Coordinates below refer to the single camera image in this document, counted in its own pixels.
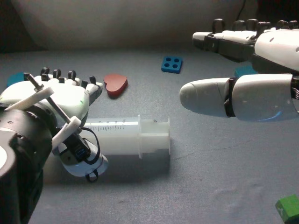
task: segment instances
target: syringe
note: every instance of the syringe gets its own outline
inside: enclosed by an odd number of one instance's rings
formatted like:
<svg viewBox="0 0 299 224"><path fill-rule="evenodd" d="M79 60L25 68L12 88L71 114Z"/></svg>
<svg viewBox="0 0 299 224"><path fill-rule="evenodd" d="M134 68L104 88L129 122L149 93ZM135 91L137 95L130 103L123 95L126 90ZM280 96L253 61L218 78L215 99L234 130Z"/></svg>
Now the syringe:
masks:
<svg viewBox="0 0 299 224"><path fill-rule="evenodd" d="M100 150L104 155L135 155L168 149L170 154L170 121L157 122L153 119L103 118L87 119L84 127L95 132ZM92 133L82 131L81 137L96 145Z"/></svg>

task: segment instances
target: gray tablecloth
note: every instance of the gray tablecloth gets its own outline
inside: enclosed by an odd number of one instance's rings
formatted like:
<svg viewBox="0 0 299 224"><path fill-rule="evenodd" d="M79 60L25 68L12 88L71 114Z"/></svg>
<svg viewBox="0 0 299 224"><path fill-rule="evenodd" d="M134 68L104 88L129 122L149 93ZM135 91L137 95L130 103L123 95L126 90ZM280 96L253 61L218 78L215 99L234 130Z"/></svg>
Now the gray tablecloth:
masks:
<svg viewBox="0 0 299 224"><path fill-rule="evenodd" d="M164 73L164 56L180 56L180 74ZM19 71L43 66L75 70L98 81L111 72L128 77L118 99L104 90L90 118L170 117L171 157L164 152L109 157L110 167L89 184L71 176L56 157L44 167L44 188L30 224L280 224L276 201L299 193L298 120L246 123L186 110L182 85L233 77L240 64L192 46L30 52L0 56L1 86Z"/></svg>

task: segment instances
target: green cube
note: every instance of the green cube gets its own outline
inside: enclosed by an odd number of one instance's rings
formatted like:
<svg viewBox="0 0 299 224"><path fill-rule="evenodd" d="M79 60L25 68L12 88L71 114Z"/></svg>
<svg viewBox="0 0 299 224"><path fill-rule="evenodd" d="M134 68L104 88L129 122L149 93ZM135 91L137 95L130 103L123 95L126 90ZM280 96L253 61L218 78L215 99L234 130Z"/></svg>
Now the green cube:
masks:
<svg viewBox="0 0 299 224"><path fill-rule="evenodd" d="M275 207L284 223L299 223L299 199L296 195L279 199Z"/></svg>

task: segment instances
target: red heart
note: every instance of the red heart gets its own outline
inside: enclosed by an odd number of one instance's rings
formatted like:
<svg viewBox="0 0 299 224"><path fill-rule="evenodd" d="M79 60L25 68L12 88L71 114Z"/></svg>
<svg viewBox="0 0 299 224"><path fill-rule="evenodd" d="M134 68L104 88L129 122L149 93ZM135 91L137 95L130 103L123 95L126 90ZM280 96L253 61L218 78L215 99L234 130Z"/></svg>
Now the red heart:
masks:
<svg viewBox="0 0 299 224"><path fill-rule="evenodd" d="M117 73L111 73L104 77L104 83L109 96L118 97L128 85L128 79Z"/></svg>

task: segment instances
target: robotic arm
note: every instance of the robotic arm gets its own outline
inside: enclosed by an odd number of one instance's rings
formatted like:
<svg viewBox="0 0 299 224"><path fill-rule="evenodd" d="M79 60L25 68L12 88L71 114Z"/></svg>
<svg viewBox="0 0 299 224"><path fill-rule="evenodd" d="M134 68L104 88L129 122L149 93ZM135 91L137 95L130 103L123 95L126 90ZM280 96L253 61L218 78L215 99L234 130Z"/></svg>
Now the robotic arm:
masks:
<svg viewBox="0 0 299 224"><path fill-rule="evenodd" d="M213 27L217 22L221 22L223 27L222 20L215 20ZM185 84L180 90L180 100L186 109L245 121L280 121L298 117L292 101L299 99L298 79L295 77L299 73L298 23L289 22L288 29L288 23L284 21L278 22L276 28L257 21L254 24L257 31L224 30L217 34L213 28L213 33L193 35L195 46L233 60L251 61L256 71L265 74L212 78Z"/></svg>
<svg viewBox="0 0 299 224"><path fill-rule="evenodd" d="M103 85L60 77L43 69L40 76L9 86L0 95L0 222L28 223L43 188L43 166L51 152L74 176L95 181L108 166L97 145L81 138L89 105Z"/></svg>

